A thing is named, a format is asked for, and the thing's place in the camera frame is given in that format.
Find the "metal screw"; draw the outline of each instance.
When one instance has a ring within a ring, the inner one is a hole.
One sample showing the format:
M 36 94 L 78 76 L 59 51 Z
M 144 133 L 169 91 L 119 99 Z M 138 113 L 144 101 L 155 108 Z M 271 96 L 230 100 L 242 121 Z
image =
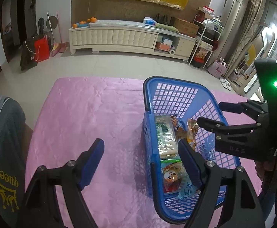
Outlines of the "metal screw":
M 206 165 L 208 165 L 209 167 L 213 167 L 215 165 L 215 163 L 211 160 L 206 162 Z
M 47 169 L 44 165 L 41 165 L 37 168 L 38 171 L 44 171 L 45 169 Z
M 243 166 L 238 166 L 237 169 L 238 169 L 239 172 L 244 172 L 245 171 Z
M 70 167 L 74 166 L 75 164 L 76 164 L 76 161 L 75 161 L 75 160 L 70 160 L 70 161 L 67 163 L 67 165 L 70 166 Z

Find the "tissue box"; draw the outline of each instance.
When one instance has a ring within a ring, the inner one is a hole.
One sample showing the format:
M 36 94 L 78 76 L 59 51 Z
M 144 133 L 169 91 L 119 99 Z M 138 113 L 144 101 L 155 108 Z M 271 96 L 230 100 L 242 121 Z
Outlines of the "tissue box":
M 163 37 L 162 43 L 165 44 L 165 45 L 171 46 L 172 45 L 172 40 L 169 39 L 169 38 Z
M 165 45 L 162 42 L 157 42 L 155 46 L 156 46 L 156 48 L 158 48 L 160 50 L 164 50 L 164 51 L 169 51 L 171 48 L 171 45 Z

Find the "slipper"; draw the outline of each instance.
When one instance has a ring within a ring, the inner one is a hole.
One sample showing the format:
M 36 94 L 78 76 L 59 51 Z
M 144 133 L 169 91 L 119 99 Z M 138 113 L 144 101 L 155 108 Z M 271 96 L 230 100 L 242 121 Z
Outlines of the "slipper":
M 228 81 L 226 79 L 222 78 L 222 77 L 219 80 L 221 81 L 223 87 L 227 89 L 226 82 L 228 82 Z
M 228 89 L 229 91 L 231 91 L 230 83 L 227 81 L 227 82 L 225 82 L 225 84 L 226 84 L 226 86 L 227 86 L 227 89 Z
M 223 82 L 227 81 L 227 80 L 226 80 L 226 79 L 224 79 L 223 77 L 220 77 L 220 79 L 219 79 L 219 80 L 220 80 L 220 82 L 221 82 L 221 83 L 223 83 Z

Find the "snack package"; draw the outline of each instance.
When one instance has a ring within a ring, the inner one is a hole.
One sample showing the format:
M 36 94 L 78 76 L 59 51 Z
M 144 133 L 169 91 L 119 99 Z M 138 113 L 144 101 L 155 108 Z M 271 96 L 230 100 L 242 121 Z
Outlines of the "snack package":
M 197 145 L 195 136 L 197 135 L 197 131 L 199 130 L 200 127 L 198 126 L 197 121 L 193 119 L 188 119 L 187 125 L 188 125 L 187 142 L 192 147 L 192 149 L 195 150 L 195 147 Z
M 181 120 L 177 120 L 176 115 L 171 116 L 171 122 L 175 131 L 175 137 L 177 142 L 181 139 L 187 138 L 187 131 L 185 130 L 185 124 Z
M 178 156 L 177 142 L 170 116 L 156 116 L 155 126 L 159 157 L 161 159 L 176 158 Z
M 186 172 L 180 159 L 161 160 L 164 194 L 179 192 L 183 174 Z
M 200 192 L 198 188 L 192 184 L 187 172 L 185 172 L 185 174 L 182 175 L 182 181 L 180 183 L 179 192 L 178 196 L 176 196 L 176 199 L 184 200 L 195 195 L 196 193 Z

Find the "paper roll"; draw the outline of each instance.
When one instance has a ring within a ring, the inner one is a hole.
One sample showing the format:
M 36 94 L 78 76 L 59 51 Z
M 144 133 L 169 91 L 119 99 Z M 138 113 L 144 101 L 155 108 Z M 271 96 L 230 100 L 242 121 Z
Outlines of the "paper roll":
M 174 54 L 175 54 L 174 48 L 171 48 L 171 49 L 169 50 L 169 54 L 170 54 L 170 55 L 174 55 Z

